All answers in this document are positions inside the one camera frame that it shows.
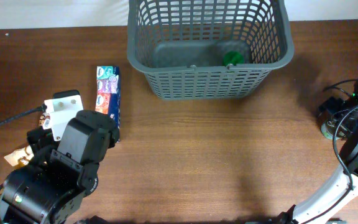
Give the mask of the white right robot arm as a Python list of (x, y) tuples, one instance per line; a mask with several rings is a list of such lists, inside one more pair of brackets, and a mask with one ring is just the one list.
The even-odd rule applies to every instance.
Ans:
[(348, 98), (330, 97), (319, 106), (322, 134), (339, 162), (332, 176), (308, 199), (293, 205), (274, 223), (329, 223), (358, 196), (358, 78)]

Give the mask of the silver tin can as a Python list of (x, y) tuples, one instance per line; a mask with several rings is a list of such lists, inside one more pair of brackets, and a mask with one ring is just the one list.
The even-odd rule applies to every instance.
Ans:
[(336, 123), (338, 119), (335, 115), (331, 115), (327, 112), (320, 113), (318, 115), (318, 126), (323, 136), (332, 140), (336, 129)]

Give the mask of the green capped jar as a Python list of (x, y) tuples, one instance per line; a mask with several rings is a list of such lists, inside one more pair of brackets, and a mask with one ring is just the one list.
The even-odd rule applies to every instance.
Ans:
[(226, 67), (228, 65), (237, 65), (245, 63), (244, 56), (237, 51), (230, 51), (223, 56), (223, 65)]

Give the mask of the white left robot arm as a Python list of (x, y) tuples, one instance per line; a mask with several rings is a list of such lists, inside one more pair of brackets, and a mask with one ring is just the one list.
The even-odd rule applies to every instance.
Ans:
[(0, 223), (65, 223), (98, 187), (98, 169), (119, 140), (109, 115), (81, 110), (61, 140), (40, 148), (0, 185)]

